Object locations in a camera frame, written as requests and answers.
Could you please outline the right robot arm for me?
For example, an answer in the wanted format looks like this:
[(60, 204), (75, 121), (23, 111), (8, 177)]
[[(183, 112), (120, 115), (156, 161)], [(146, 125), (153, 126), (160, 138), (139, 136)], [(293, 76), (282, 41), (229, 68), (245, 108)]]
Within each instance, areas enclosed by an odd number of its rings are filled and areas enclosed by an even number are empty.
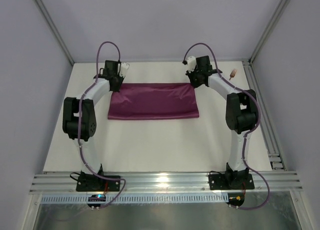
[(225, 121), (231, 130), (231, 149), (224, 177), (230, 188), (237, 188), (249, 178), (249, 142), (260, 123), (256, 93), (233, 85), (219, 69), (213, 68), (209, 56), (190, 56), (182, 63), (187, 66), (186, 75), (193, 87), (205, 85), (226, 100)]

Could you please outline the purple satin napkin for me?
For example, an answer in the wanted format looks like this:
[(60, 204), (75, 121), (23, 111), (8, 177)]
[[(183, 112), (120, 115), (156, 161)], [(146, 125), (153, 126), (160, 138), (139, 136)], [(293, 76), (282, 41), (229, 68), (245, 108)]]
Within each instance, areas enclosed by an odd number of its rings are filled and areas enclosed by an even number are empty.
[(189, 83), (124, 83), (113, 92), (109, 120), (199, 118), (195, 89)]

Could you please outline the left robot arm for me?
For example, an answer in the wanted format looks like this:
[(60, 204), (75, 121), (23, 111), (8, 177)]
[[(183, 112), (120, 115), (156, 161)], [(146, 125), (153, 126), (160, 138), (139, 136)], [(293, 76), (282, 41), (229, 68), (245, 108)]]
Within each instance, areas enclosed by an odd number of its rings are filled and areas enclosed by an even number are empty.
[(63, 102), (62, 130), (79, 149), (82, 163), (80, 177), (94, 181), (118, 183), (121, 177), (104, 176), (98, 162), (94, 135), (97, 129), (95, 106), (104, 95), (119, 92), (130, 65), (121, 61), (106, 60), (103, 68), (96, 69), (92, 84), (77, 97), (66, 97)]

